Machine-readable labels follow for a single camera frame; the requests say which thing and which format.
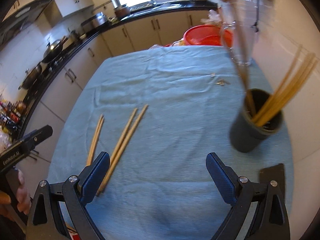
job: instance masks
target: finger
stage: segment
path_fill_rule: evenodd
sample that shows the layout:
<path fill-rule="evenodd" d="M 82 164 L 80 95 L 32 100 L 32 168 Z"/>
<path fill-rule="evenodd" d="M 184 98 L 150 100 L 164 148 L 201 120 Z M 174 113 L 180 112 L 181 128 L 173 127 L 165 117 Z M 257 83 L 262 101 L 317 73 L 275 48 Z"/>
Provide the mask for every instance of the finger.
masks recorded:
<path fill-rule="evenodd" d="M 9 205 L 11 204 L 11 198 L 8 194 L 0 190 L 0 204 Z"/>
<path fill-rule="evenodd" d="M 27 194 L 27 197 L 24 199 L 23 203 L 18 203 L 17 209 L 20 212 L 24 212 L 26 215 L 29 214 L 31 208 L 31 200 L 30 200 L 30 194 Z"/>
<path fill-rule="evenodd" d="M 23 203 L 28 195 L 27 187 L 20 185 L 17 190 L 17 200 L 19 203 Z"/>
<path fill-rule="evenodd" d="M 20 185 L 24 185 L 24 176 L 21 170 L 18 169 L 18 180 Z"/>

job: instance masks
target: plastic bag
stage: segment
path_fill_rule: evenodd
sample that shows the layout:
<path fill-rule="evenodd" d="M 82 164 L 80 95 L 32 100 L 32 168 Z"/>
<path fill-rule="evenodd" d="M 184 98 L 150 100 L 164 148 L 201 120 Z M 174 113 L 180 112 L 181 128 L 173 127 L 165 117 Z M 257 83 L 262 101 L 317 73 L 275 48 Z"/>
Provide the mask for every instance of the plastic bag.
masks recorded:
<path fill-rule="evenodd" d="M 10 136 L 3 130 L 0 130 L 0 153 L 11 146 Z"/>
<path fill-rule="evenodd" d="M 215 26 L 221 27 L 222 20 L 220 18 L 220 15 L 216 11 L 210 10 L 208 16 L 209 16 L 209 19 L 201 19 L 201 22 L 203 24 L 215 25 Z"/>

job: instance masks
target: black handle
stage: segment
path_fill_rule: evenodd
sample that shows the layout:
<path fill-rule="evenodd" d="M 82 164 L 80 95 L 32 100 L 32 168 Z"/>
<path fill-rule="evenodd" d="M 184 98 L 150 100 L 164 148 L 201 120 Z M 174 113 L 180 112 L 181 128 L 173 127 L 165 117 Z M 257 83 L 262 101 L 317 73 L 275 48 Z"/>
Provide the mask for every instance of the black handle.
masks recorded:
<path fill-rule="evenodd" d="M 71 83 L 73 83 L 73 82 L 74 82 L 74 80 L 73 80 L 73 78 L 70 76 L 69 72 L 66 72 L 66 73 L 65 73 L 65 76 L 68 76 L 68 78 L 70 78 Z"/>
<path fill-rule="evenodd" d="M 94 53 L 93 53 L 93 51 L 92 51 L 92 49 L 88 48 L 88 51 L 90 52 L 91 57 L 94 57 L 94 56 L 95 56 Z"/>
<path fill-rule="evenodd" d="M 155 27 L 155 24 L 153 23 L 153 20 L 151 20 L 151 24 L 152 24 L 153 30 L 155 31 L 156 27 Z"/>
<path fill-rule="evenodd" d="M 127 34 L 125 33 L 124 28 L 122 28 L 122 31 L 123 31 L 124 36 L 127 38 L 128 36 L 127 36 Z"/>
<path fill-rule="evenodd" d="M 190 25 L 193 26 L 192 16 L 191 15 L 189 15 L 189 19 L 190 19 Z"/>
<path fill-rule="evenodd" d="M 73 80 L 75 80 L 75 79 L 77 78 L 77 76 L 75 75 L 75 73 L 72 71 L 71 68 L 69 68 L 68 70 L 69 70 L 69 72 L 71 72 L 71 73 L 73 74 L 73 76 L 74 76 Z"/>
<path fill-rule="evenodd" d="M 157 25 L 158 25 L 158 30 L 160 30 L 160 24 L 159 24 L 158 19 L 156 19 L 156 22 L 157 22 Z"/>
<path fill-rule="evenodd" d="M 28 216 L 23 212 L 19 212 L 17 208 L 18 200 L 16 198 L 16 193 L 19 185 L 17 169 L 10 170 L 6 175 L 3 173 L 0 174 L 0 190 L 7 193 L 11 198 L 11 205 L 9 205 L 10 207 L 8 207 L 7 210 L 17 222 L 23 233 L 26 233 Z"/>

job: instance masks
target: white tile wall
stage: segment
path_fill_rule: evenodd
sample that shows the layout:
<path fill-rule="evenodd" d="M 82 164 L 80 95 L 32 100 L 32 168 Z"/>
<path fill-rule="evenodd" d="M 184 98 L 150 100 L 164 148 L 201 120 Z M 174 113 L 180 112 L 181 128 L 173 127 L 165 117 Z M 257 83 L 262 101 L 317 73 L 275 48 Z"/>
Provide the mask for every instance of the white tile wall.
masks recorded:
<path fill-rule="evenodd" d="M 275 89 L 302 44 L 320 58 L 320 33 L 299 0 L 274 0 L 261 8 L 253 58 Z M 291 239 L 299 239 L 320 206 L 320 64 L 284 109 L 292 144 L 294 190 Z"/>
<path fill-rule="evenodd" d="M 89 17 L 91 12 L 86 10 L 52 28 L 42 14 L 35 23 L 9 41 L 0 51 L 0 94 L 13 102 L 23 99 L 27 91 L 18 90 L 18 87 L 26 76 L 25 70 L 31 70 L 43 59 L 48 41 L 68 35 L 69 30 L 75 29 Z"/>

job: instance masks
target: table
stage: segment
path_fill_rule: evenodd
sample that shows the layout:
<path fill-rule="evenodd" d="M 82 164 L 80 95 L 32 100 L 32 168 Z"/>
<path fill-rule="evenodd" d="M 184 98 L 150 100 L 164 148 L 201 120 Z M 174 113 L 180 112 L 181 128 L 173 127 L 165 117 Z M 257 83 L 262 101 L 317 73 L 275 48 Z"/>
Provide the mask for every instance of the table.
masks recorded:
<path fill-rule="evenodd" d="M 216 85 L 219 79 L 230 84 Z M 251 87 L 271 92 L 254 62 L 250 79 Z M 65 123 L 48 181 L 62 182 L 82 171 L 101 113 L 105 122 L 95 156 L 111 154 L 133 108 L 149 104 L 105 192 L 87 205 L 106 239 L 211 239 L 230 206 L 205 167 L 210 152 L 252 182 L 260 169 L 284 163 L 289 214 L 293 164 L 286 125 L 252 152 L 237 152 L 228 132 L 243 97 L 222 47 L 159 48 L 107 59 Z M 243 239 L 254 208 L 238 238 Z"/>

